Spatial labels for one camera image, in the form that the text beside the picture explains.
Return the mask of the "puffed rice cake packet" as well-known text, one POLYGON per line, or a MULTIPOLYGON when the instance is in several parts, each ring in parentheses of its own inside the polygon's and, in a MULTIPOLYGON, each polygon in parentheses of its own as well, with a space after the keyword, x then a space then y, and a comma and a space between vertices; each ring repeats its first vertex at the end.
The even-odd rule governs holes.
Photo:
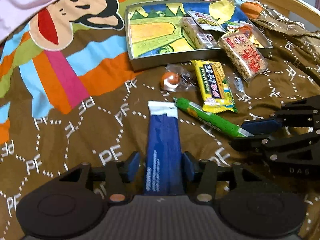
POLYGON ((217 43, 246 82, 267 68, 267 61, 242 30, 228 31, 217 43))

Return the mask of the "brown crispy snack bar packet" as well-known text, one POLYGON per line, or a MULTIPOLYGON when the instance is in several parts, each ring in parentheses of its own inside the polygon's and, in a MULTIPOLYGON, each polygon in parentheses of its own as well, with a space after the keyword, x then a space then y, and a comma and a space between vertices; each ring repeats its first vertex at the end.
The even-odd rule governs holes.
POLYGON ((180 25, 196 49, 212 49, 218 47, 212 34, 202 30, 191 17, 183 17, 180 20, 180 25))

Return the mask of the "green sausage stick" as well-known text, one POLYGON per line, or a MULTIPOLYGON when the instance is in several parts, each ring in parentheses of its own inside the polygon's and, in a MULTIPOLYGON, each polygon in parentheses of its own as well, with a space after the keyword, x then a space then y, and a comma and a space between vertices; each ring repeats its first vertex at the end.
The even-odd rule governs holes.
POLYGON ((190 116, 200 120, 205 125, 210 126, 229 138, 253 136, 253 134, 244 130, 240 126, 231 123, 217 114, 203 111, 201 106, 190 100, 176 97, 173 97, 173 100, 178 109, 188 113, 190 116))

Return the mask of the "orange spicy snack packet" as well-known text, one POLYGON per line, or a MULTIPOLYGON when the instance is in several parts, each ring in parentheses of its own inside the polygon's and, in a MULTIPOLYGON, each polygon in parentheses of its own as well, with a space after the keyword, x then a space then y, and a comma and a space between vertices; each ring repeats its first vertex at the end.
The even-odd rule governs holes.
POLYGON ((245 21, 227 21, 227 29, 233 34, 245 34, 247 38, 253 38, 253 24, 245 21))

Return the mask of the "yellow green rice cracker bar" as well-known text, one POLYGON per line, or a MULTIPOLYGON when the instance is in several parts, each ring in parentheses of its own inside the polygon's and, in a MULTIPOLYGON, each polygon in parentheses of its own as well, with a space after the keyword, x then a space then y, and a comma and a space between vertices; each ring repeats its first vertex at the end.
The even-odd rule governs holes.
POLYGON ((193 60, 191 64, 203 100, 202 109, 209 113, 237 113, 235 101, 222 64, 209 60, 193 60))

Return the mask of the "blue stick sachet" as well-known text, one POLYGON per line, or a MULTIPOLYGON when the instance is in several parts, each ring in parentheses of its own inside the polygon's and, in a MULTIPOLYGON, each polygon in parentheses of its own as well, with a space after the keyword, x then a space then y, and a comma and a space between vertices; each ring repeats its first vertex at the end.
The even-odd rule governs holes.
POLYGON ((178 111, 173 102, 149 101, 150 111, 144 194, 184 194, 178 111))

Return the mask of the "white green bean snack pouch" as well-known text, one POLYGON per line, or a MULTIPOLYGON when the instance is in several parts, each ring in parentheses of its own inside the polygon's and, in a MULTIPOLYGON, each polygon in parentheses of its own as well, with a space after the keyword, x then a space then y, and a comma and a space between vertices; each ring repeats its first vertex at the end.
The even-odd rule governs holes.
POLYGON ((196 24, 203 30, 207 31, 219 31, 225 33, 225 29, 208 14, 204 14, 198 11, 187 10, 187 13, 193 18, 196 24))

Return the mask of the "silver metal tray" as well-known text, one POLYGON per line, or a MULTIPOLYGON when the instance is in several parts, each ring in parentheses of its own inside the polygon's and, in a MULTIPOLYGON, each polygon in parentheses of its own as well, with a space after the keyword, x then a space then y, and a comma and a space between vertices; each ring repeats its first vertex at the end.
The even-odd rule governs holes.
POLYGON ((181 26, 189 11, 215 18, 227 28, 233 23, 252 21, 228 0, 159 0, 127 6, 126 40, 134 71, 168 63, 195 59, 211 59, 220 54, 217 46, 197 49, 195 42, 181 26))

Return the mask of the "orange ball in clear wrapper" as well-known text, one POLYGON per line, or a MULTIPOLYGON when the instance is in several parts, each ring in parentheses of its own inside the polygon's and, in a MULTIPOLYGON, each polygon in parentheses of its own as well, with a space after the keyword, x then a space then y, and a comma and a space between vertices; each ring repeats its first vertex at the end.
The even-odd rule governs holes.
POLYGON ((188 92, 198 88, 191 65, 168 64, 160 80, 161 88, 168 92, 188 92))

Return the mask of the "gold foil snack pouch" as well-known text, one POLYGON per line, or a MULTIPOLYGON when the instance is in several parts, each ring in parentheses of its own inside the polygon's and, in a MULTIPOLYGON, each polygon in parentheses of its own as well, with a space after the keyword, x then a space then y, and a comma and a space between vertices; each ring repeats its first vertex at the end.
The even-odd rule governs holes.
POLYGON ((264 46, 259 42, 259 40, 254 36, 251 35, 249 40, 255 45, 256 48, 264 48, 264 46))

